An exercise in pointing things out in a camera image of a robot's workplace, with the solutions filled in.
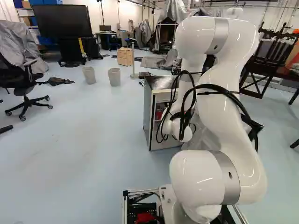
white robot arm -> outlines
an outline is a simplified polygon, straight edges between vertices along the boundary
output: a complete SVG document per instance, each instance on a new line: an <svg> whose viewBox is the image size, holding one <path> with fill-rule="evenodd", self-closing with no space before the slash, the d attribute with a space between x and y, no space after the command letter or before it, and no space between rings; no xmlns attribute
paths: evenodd
<svg viewBox="0 0 299 224"><path fill-rule="evenodd" d="M240 73L258 46L257 28L247 22L228 18L193 16L178 26L176 48L183 58L182 70L199 72L206 54L214 54L217 64L204 73L192 75L199 84L215 84L234 93L239 92ZM188 75L182 75L178 99L171 114L181 109L183 96L192 88ZM200 89L199 92L211 89ZM192 93L185 101L189 108ZM206 210L216 210L221 204L249 204L261 199L267 189L263 165L244 128L235 103L222 94L197 97L202 123L219 139L220 151L185 150L177 153L170 163L174 193L186 214L202 223ZM179 139L180 118L167 115L164 133ZM187 127L182 142L192 137Z"/></svg>

gray bucket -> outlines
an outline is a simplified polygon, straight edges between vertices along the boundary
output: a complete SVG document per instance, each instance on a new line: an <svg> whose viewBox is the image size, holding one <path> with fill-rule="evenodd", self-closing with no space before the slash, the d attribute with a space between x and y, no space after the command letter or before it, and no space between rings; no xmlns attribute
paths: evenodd
<svg viewBox="0 0 299 224"><path fill-rule="evenodd" d="M109 81L112 86L121 85L121 69L111 68L108 70Z"/></svg>
<svg viewBox="0 0 299 224"><path fill-rule="evenodd" d="M85 81L87 82L87 84L91 85L96 83L93 67L83 67L82 71L85 76Z"/></svg>

blue crate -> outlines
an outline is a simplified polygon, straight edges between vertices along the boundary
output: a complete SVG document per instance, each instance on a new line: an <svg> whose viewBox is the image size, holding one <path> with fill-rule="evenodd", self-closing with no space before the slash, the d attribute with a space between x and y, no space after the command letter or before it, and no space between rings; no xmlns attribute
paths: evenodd
<svg viewBox="0 0 299 224"><path fill-rule="evenodd" d="M31 16L30 20L31 20L31 25L32 26L37 26L37 21L36 21L36 17L35 16Z"/></svg>
<svg viewBox="0 0 299 224"><path fill-rule="evenodd" d="M43 3L47 5L60 5L62 4L62 0L43 0Z"/></svg>
<svg viewBox="0 0 299 224"><path fill-rule="evenodd" d="M15 8L23 8L22 0L14 0Z"/></svg>
<svg viewBox="0 0 299 224"><path fill-rule="evenodd" d="M30 4L33 5L43 5L43 0L29 0Z"/></svg>
<svg viewBox="0 0 299 224"><path fill-rule="evenodd" d="M41 45L52 45L52 44L55 44L51 38L48 38L48 37L42 37L42 36L37 36L37 39L39 41L39 43Z"/></svg>

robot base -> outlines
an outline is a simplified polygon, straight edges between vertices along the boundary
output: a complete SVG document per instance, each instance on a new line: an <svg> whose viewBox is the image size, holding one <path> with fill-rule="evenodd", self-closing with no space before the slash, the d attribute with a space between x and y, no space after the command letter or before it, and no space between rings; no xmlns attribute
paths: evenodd
<svg viewBox="0 0 299 224"><path fill-rule="evenodd" d="M143 199L153 195L157 196L156 203L140 204ZM236 220L239 218L237 223L248 224L238 207L233 205L233 208L235 210L235 214L233 214L234 218ZM164 185L158 189L124 190L122 199L122 224L134 224L140 212L155 214L160 219L156 221L157 224L196 224L196 222L192 221L186 215L181 204L177 202L171 185ZM216 219L211 221L211 224L236 224L234 218L227 206L222 205L220 214Z"/></svg>

black monitor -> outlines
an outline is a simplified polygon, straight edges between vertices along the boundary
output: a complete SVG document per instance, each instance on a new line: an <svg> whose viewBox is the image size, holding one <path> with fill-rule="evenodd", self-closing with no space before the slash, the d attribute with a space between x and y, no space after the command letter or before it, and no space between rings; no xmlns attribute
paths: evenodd
<svg viewBox="0 0 299 224"><path fill-rule="evenodd" d="M91 37L92 29L85 5L33 5L43 37Z"/></svg>
<svg viewBox="0 0 299 224"><path fill-rule="evenodd" d="M100 31L111 31L111 26L100 25Z"/></svg>

